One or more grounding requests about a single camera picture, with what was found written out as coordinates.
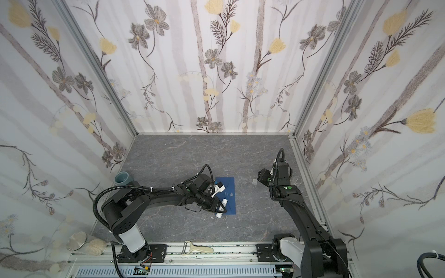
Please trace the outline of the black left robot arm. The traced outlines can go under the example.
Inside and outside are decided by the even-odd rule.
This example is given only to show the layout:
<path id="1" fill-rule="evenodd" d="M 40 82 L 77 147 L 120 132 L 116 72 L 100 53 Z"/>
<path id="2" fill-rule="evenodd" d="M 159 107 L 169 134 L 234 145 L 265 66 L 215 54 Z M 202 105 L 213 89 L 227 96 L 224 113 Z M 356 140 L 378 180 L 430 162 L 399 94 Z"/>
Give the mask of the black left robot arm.
<path id="1" fill-rule="evenodd" d="M 153 249 L 137 226 L 142 214 L 149 208 L 186 207 L 193 203 L 206 212 L 226 213 L 226 205 L 216 196 L 215 187 L 222 186 L 202 173 L 171 188 L 146 187 L 134 181 L 99 193 L 93 202 L 93 213 L 122 245 L 114 255 L 116 262 L 155 262 Z"/>

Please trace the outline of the dark blue envelope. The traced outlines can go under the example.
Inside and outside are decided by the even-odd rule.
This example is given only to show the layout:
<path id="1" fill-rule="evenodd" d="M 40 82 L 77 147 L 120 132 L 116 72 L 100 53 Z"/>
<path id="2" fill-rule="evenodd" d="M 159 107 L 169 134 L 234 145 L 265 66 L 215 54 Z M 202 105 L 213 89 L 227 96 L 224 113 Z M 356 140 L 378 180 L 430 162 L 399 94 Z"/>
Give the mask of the dark blue envelope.
<path id="1" fill-rule="evenodd" d="M 235 194 L 235 178 L 234 177 L 217 177 L 217 183 L 222 183 L 225 190 L 219 192 L 216 196 L 223 201 L 226 200 L 224 207 L 227 212 L 226 215 L 236 214 L 236 194 Z"/>

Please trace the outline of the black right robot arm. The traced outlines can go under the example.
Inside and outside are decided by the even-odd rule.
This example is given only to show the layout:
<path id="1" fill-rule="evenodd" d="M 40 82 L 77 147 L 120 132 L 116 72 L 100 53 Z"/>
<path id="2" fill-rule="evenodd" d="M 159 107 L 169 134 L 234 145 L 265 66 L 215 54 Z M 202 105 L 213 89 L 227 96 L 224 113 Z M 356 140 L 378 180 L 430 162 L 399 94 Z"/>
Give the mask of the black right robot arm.
<path id="1" fill-rule="evenodd" d="M 258 181 L 269 188 L 271 200 L 278 202 L 294 221 L 303 243 L 292 236 L 279 236 L 277 257 L 287 257 L 299 267 L 303 278 L 348 278 L 346 244 L 332 237 L 306 205 L 301 191 L 291 182 L 292 169 L 276 159 L 272 170 L 263 169 Z"/>

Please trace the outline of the white glue stick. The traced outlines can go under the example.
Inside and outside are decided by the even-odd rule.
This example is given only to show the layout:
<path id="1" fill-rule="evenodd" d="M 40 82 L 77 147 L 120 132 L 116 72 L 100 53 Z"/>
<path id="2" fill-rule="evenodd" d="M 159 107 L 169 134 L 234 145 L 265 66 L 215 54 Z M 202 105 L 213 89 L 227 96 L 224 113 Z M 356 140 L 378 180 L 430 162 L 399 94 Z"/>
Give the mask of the white glue stick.
<path id="1" fill-rule="evenodd" d="M 216 214 L 217 218 L 221 218 L 223 216 L 224 213 L 227 212 L 226 209 L 226 205 L 227 205 L 228 200 L 227 199 L 223 199 L 220 203 L 219 203 L 219 208 L 218 208 L 218 212 Z"/>

